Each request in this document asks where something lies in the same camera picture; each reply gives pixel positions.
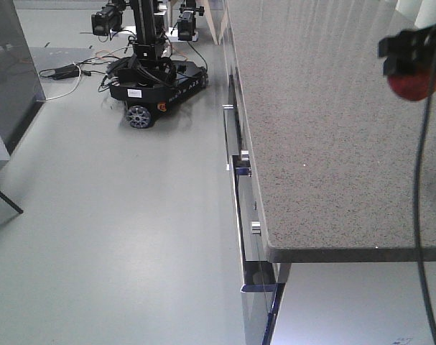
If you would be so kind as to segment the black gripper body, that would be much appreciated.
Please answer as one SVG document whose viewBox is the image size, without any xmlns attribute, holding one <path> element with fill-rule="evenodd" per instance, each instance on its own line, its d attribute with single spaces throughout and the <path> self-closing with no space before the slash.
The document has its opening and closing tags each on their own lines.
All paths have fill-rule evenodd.
<svg viewBox="0 0 436 345">
<path fill-rule="evenodd" d="M 415 75 L 418 69 L 430 69 L 435 58 L 436 23 L 423 29 L 404 29 L 379 41 L 378 57 L 383 75 Z"/>
</svg>

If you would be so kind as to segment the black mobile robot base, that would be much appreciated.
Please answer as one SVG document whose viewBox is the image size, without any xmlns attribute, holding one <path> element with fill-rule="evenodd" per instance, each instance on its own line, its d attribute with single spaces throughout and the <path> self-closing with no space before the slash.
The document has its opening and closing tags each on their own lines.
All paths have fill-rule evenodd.
<svg viewBox="0 0 436 345">
<path fill-rule="evenodd" d="M 180 41 L 192 42 L 195 17 L 203 15 L 204 8 L 195 1 L 186 1 L 180 7 L 177 24 L 168 28 L 159 6 L 159 1 L 109 1 L 91 17 L 93 34 L 107 37 L 122 31 L 126 8 L 134 13 L 135 33 L 129 39 L 134 53 L 111 63 L 101 86 L 110 91 L 112 98 L 125 103 L 125 119 L 137 129 L 149 128 L 157 113 L 208 85 L 206 66 L 173 60 L 164 54 L 170 32 L 176 32 Z"/>
</svg>

